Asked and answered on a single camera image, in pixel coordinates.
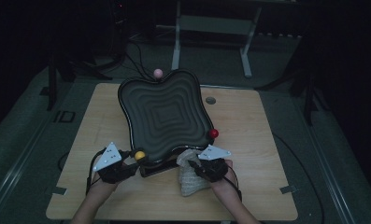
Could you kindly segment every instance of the dark floor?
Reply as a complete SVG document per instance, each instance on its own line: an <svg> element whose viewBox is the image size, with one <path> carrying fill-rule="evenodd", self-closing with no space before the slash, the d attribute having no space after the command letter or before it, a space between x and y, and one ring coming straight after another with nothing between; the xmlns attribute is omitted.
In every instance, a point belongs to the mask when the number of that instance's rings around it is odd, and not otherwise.
<svg viewBox="0 0 371 224"><path fill-rule="evenodd" d="M170 70L172 44L148 44L139 35L132 40L136 44L129 44L127 52L136 64L139 46L147 71ZM282 75L298 43L296 38L256 36L249 52L252 78L244 78L237 48L184 45L180 67L195 72L202 85L253 89ZM129 58L104 73L113 83L139 76ZM47 111L48 98L39 94L48 85L45 69L0 124L0 223L62 223L45 215L60 176L58 161L71 148L99 82L80 72L74 83L59 81L58 101ZM291 85L290 80L260 94L286 176L300 189L293 194L299 217L266 223L371 223L371 188L334 115L315 100L313 125L307 125L305 95L292 97ZM55 122L60 111L76 112L74 121Z"/></svg>

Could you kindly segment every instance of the black cable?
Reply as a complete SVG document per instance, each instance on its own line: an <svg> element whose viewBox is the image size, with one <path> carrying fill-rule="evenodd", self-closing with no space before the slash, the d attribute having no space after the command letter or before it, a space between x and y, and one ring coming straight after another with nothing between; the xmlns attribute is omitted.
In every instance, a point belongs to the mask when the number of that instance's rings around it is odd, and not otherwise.
<svg viewBox="0 0 371 224"><path fill-rule="evenodd" d="M95 184L95 182L98 181L98 179L97 179L96 181L92 182L92 172L93 172L94 161L95 161L95 159L97 159L98 156L102 155L106 149L107 149L107 148L104 147L101 151L98 151L98 152L94 155L94 157L93 157L93 159L92 159L92 161L91 161L91 163L90 163L89 176L87 177L87 183L86 183L86 194L89 192L90 187L91 187L93 184Z"/></svg>
<svg viewBox="0 0 371 224"><path fill-rule="evenodd" d="M226 176L223 176L222 178L224 180L226 180L235 189L235 191L237 192L238 197L240 198L240 201L243 201L243 196L242 196L241 190L238 186L238 179L237 179L237 175L235 174L235 170L232 167L228 166L228 164L226 164L226 166L233 171L233 173L235 175L235 184L230 179L228 179Z"/></svg>
<svg viewBox="0 0 371 224"><path fill-rule="evenodd" d="M273 136L275 136L278 140L280 140L280 142L282 144L284 144L284 146L289 149L289 151L293 154L293 156L295 157L295 159L298 161L299 165L302 167L302 170L304 171L305 175L307 176L307 180L309 181L310 183L310 186L313 188L313 191L316 195L316 198L317 198L317 201L319 202L319 206L320 206L320 209L321 209L321 224L324 223L324 219L325 219L325 214L324 214L324 208L322 206L322 201L321 201L321 197L319 196L319 193L317 192L317 189L316 187L314 186L312 180L311 180L311 177L309 175L309 173L307 172L307 169L305 168L305 165L301 162L301 160L298 158L298 156L296 156L296 154L293 152L293 149L280 137L278 136L277 134L275 133L272 133Z"/></svg>
<svg viewBox="0 0 371 224"><path fill-rule="evenodd" d="M139 63L140 63L141 69L142 69L142 71L144 72L144 74L145 74L146 76L148 76L148 77L150 77L150 78L152 78L152 79L154 80L153 75L148 74L148 73L145 71L144 64L142 64L141 48L140 48L140 47L137 45L137 43L134 42L134 41L129 41L129 43L135 45L135 46L137 47L137 49L138 49Z"/></svg>
<svg viewBox="0 0 371 224"><path fill-rule="evenodd" d="M130 62L132 62L132 64L135 66L136 71L138 72L138 74L141 75L141 76L142 76L143 78L145 78L145 79L149 79L149 77L146 77L146 75L143 74L143 73L139 70L138 66L136 65L136 62L132 59L132 57L130 57L130 55L129 55L127 52L126 52L125 54L126 54L126 57L130 60Z"/></svg>
<svg viewBox="0 0 371 224"><path fill-rule="evenodd" d="M69 154L69 151L65 152L65 154L60 157L60 159L57 161L57 167L59 168L60 172L63 170L63 167L62 167L62 160L64 159L65 156L67 156Z"/></svg>

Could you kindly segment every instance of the human hand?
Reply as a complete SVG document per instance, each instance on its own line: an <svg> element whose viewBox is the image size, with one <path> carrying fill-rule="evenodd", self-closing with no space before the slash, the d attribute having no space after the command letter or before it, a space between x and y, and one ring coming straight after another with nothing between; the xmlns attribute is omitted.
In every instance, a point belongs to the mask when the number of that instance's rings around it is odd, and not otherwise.
<svg viewBox="0 0 371 224"><path fill-rule="evenodd" d="M229 167L228 173L226 173L225 177L236 185L237 183L235 173L231 169L233 168L233 162L230 160L225 160L225 163ZM240 198L238 197L236 189L227 180L221 179L219 181L210 183L210 186L214 194L224 205L228 204L229 201L241 202Z"/></svg>
<svg viewBox="0 0 371 224"><path fill-rule="evenodd" d="M86 195L89 202L94 203L97 207L101 206L116 190L121 182L109 184L101 180L100 175L96 172L93 177L92 185Z"/></svg>
<svg viewBox="0 0 371 224"><path fill-rule="evenodd" d="M231 181L234 185L236 183L235 172L233 168L233 162L225 160L229 166L228 173L226 173L226 179L221 179L214 183L210 183L212 191L215 193L220 202L228 209L238 224L260 224L255 216L247 209L247 207L241 202L236 189L229 182Z"/></svg>

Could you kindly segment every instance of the wooden table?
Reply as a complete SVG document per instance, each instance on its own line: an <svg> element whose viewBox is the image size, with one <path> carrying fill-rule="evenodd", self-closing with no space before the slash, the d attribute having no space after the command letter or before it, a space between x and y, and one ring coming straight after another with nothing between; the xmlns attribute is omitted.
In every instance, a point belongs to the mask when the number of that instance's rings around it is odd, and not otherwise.
<svg viewBox="0 0 371 224"><path fill-rule="evenodd" d="M47 216L70 219L85 196L90 162L98 150L114 142L130 150L129 130L119 105L119 84L98 84L68 155ZM228 149L243 193L243 203L260 220L295 220L297 211L257 91L201 88L216 104L205 108L220 131L214 146ZM189 197L180 194L178 168L143 178L139 172L122 182L100 208L97 219L110 220L233 220L211 189Z"/></svg>

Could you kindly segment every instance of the black tray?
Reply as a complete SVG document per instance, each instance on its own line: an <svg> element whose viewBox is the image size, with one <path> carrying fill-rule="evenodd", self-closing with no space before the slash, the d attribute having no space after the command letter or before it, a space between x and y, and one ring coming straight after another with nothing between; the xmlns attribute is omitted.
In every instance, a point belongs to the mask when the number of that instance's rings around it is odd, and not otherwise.
<svg viewBox="0 0 371 224"><path fill-rule="evenodd" d="M127 118L132 150L149 157L141 166L143 176L176 166L173 162L188 148L204 149L213 144L213 124L203 106L197 77L174 70L161 80L133 77L118 89L118 99Z"/></svg>

